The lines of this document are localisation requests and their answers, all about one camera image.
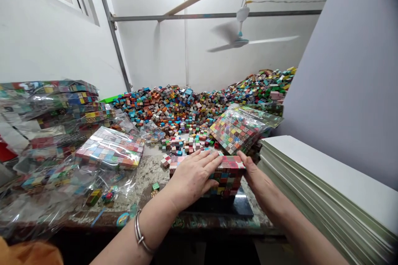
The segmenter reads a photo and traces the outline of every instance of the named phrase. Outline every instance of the red object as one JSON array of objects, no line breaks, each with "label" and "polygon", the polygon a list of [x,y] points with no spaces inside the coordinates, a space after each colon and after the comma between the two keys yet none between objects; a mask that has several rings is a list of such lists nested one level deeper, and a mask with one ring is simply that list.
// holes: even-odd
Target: red object
[{"label": "red object", "polygon": [[0,136],[0,162],[4,163],[17,157],[15,153],[7,149],[8,144]]}]

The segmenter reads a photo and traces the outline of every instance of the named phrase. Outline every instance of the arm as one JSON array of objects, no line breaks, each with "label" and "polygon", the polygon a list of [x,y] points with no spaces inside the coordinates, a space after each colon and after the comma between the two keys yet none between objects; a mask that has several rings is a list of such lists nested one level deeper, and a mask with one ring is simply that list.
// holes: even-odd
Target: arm
[{"label": "arm", "polygon": [[[218,152],[196,151],[178,166],[169,183],[145,207],[139,217],[146,245],[155,250],[162,243],[176,216],[218,182],[209,179],[221,163]],[[149,264],[152,255],[138,245],[131,220],[91,262],[91,265]]]},{"label": "arm", "polygon": [[306,264],[347,264],[336,248],[315,228],[274,185],[250,157],[238,152],[246,166],[245,178],[261,209],[279,226]]}]

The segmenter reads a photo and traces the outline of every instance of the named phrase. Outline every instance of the metal pole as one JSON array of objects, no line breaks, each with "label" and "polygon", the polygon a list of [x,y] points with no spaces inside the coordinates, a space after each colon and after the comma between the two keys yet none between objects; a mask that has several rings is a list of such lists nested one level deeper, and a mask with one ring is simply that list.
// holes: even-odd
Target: metal pole
[{"label": "metal pole", "polygon": [[113,43],[115,44],[115,50],[116,50],[116,54],[117,54],[117,59],[119,60],[121,74],[123,75],[123,79],[124,79],[124,83],[125,83],[126,88],[127,88],[127,92],[130,92],[131,91],[131,87],[130,87],[129,79],[127,77],[126,68],[124,66],[123,58],[121,57],[121,51],[120,51],[119,43],[117,42],[117,37],[116,37],[115,27],[114,27],[114,21],[112,20],[112,14],[109,11],[107,0],[102,0],[102,4],[103,4],[104,9],[105,9],[105,14],[107,15],[107,20],[108,20],[108,24],[109,24],[109,29],[111,30]]},{"label": "metal pole", "polygon": [[[290,11],[276,11],[276,12],[250,12],[249,17],[283,17],[283,16],[298,16],[298,15],[315,15],[320,14],[322,10],[290,10]],[[158,20],[172,20],[172,19],[221,19],[221,18],[235,18],[236,12],[232,13],[218,13],[218,14],[178,14],[178,15],[158,15],[158,16],[139,16],[139,17],[110,17],[114,22],[131,22],[131,21],[158,21]]]}]

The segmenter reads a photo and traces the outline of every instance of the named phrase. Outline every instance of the bracelet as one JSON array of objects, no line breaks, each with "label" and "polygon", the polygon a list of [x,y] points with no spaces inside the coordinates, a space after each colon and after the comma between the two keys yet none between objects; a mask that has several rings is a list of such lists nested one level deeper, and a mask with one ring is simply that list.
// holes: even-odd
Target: bracelet
[{"label": "bracelet", "polygon": [[146,245],[146,243],[144,242],[144,236],[141,235],[140,226],[139,226],[139,224],[138,224],[138,218],[139,218],[139,216],[140,216],[140,213],[141,213],[141,209],[138,210],[137,215],[136,215],[136,218],[135,218],[135,220],[134,220],[134,226],[135,226],[135,229],[134,229],[134,230],[135,230],[135,232],[136,232],[136,238],[137,238],[137,241],[138,241],[138,245],[140,245],[140,244],[142,243],[142,245],[144,246],[145,250],[146,250],[148,253],[150,253],[151,255],[153,255],[153,254],[155,254],[155,251],[152,250],[152,249],[150,249],[150,248]]}]

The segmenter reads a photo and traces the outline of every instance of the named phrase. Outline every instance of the fan blade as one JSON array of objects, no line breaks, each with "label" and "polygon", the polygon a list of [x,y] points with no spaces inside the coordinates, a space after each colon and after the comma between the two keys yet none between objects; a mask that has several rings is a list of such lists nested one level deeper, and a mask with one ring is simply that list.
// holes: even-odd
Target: fan blade
[{"label": "fan blade", "polygon": [[223,50],[228,50],[230,48],[233,48],[233,45],[230,45],[230,44],[229,45],[223,45],[221,47],[213,48],[213,49],[210,49],[210,50],[207,50],[207,51],[210,52],[210,53],[214,53],[214,52],[219,52],[219,51],[223,51]]},{"label": "fan blade", "polygon": [[266,43],[266,42],[278,42],[278,41],[289,41],[298,38],[299,36],[288,36],[288,37],[279,37],[275,39],[262,39],[259,41],[249,41],[250,44],[252,43]]},{"label": "fan blade", "polygon": [[239,28],[238,28],[238,23],[236,21],[215,26],[212,29],[212,32],[221,37],[227,43],[233,43],[234,41],[239,39],[238,36]]}]

